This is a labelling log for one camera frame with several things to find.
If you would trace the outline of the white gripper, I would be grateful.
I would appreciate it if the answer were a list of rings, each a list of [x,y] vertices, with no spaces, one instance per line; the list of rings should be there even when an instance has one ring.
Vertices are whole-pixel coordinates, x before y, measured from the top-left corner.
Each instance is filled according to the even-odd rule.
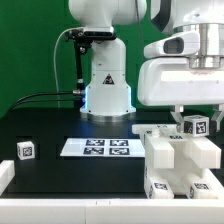
[[[224,118],[224,70],[190,69],[187,58],[156,58],[140,69],[138,100],[145,106],[171,106],[177,131],[184,131],[183,105],[214,107],[212,121],[217,132]]]

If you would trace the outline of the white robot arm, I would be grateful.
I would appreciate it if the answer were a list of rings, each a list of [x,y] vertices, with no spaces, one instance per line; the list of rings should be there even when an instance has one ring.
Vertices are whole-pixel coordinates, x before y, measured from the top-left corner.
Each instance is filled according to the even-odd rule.
[[[126,46],[116,25],[150,20],[169,36],[145,46],[138,100],[145,106],[170,106],[183,131],[187,105],[215,105],[210,119],[218,131],[224,118],[224,0],[68,0],[81,23],[70,32],[76,62],[92,50],[91,81],[84,87],[80,112],[94,119],[120,119],[135,112],[126,83]]]

